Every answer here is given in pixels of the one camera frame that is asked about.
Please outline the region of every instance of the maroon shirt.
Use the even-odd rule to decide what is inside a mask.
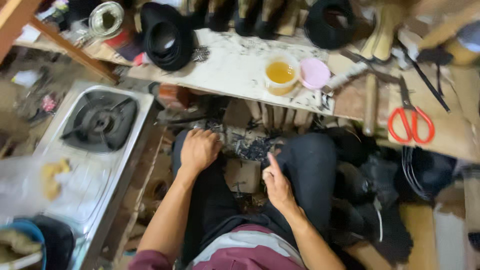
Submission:
[[[144,250],[129,263],[129,270],[170,270],[160,252]],[[212,242],[187,267],[192,270],[304,270],[298,251],[259,225],[242,225]]]

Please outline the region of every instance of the wooden frame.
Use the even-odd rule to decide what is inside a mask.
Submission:
[[[0,6],[3,6],[0,10],[0,37],[2,37],[0,61],[3,61],[10,51],[12,44],[22,32],[22,27],[30,23],[47,38],[64,48],[67,54],[74,60],[110,81],[117,82],[119,77],[113,74],[111,68],[98,60],[90,58],[81,49],[76,48],[69,41],[63,39],[59,34],[35,18],[35,11],[40,2],[41,0],[8,0],[7,2],[0,0]]]

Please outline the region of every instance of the scissors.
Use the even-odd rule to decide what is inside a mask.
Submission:
[[[410,97],[408,96],[407,84],[405,83],[405,79],[403,77],[400,77],[399,84],[400,84],[400,95],[402,97],[403,106],[396,108],[388,118],[388,131],[390,132],[390,134],[395,140],[401,143],[407,143],[410,140],[412,140],[412,138],[414,141],[421,144],[426,144],[431,142],[431,140],[433,139],[433,136],[435,135],[435,127],[433,126],[432,120],[418,106],[412,105],[412,103],[410,102]],[[411,129],[410,129],[410,126],[408,125],[408,120],[407,120],[407,116],[405,115],[405,110],[412,111],[412,128]],[[405,131],[407,132],[406,139],[398,136],[393,130],[393,120],[398,114],[400,115],[400,118],[402,119],[402,122],[403,122],[403,126],[405,127]],[[418,135],[418,131],[417,131],[418,114],[427,122],[427,125],[428,125],[428,137],[425,140],[420,139]]]

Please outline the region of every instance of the hand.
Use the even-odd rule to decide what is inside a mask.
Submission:
[[[286,218],[291,214],[301,214],[301,210],[293,196],[290,181],[283,175],[275,157],[268,153],[270,166],[265,168],[262,178],[267,186],[268,198],[273,206]]]
[[[181,149],[181,169],[197,176],[216,160],[222,148],[217,133],[211,130],[192,129],[188,132]]]

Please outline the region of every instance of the person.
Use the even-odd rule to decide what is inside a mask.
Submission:
[[[335,183],[336,152],[323,134],[289,140],[265,168],[269,201],[241,214],[223,176],[219,136],[183,131],[173,146],[174,182],[129,263],[130,270],[343,270],[322,237]]]

